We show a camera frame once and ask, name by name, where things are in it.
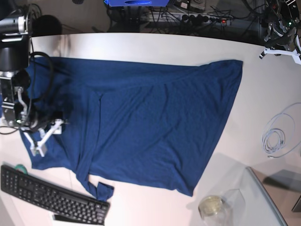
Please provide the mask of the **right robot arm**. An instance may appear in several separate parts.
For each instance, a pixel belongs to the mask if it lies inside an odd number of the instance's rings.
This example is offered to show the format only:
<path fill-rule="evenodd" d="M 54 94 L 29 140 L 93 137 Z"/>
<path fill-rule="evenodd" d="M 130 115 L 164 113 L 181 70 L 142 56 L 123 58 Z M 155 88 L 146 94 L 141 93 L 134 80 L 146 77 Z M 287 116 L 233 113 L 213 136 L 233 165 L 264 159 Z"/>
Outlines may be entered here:
<path fill-rule="evenodd" d="M 43 52 L 31 52 L 32 11 L 7 5 L 0 9 L 0 95 L 2 115 L 8 127 L 35 132 L 55 123 L 62 125 L 61 112 L 50 115 L 41 113 L 34 103 L 43 100 L 50 92 L 54 81 L 54 66 L 51 58 Z M 26 71 L 35 56 L 45 57 L 49 63 L 49 84 L 38 98 L 28 93 L 35 78 Z"/>

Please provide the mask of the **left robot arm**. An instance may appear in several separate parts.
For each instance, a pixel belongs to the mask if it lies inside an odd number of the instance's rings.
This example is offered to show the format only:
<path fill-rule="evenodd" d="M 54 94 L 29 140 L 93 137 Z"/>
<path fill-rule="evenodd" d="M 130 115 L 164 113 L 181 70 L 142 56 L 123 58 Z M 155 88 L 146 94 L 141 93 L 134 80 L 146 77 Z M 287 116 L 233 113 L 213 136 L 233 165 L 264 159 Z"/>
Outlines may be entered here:
<path fill-rule="evenodd" d="M 301 52 L 298 30 L 301 22 L 295 0 L 267 0 L 261 17 L 264 47 Z"/>

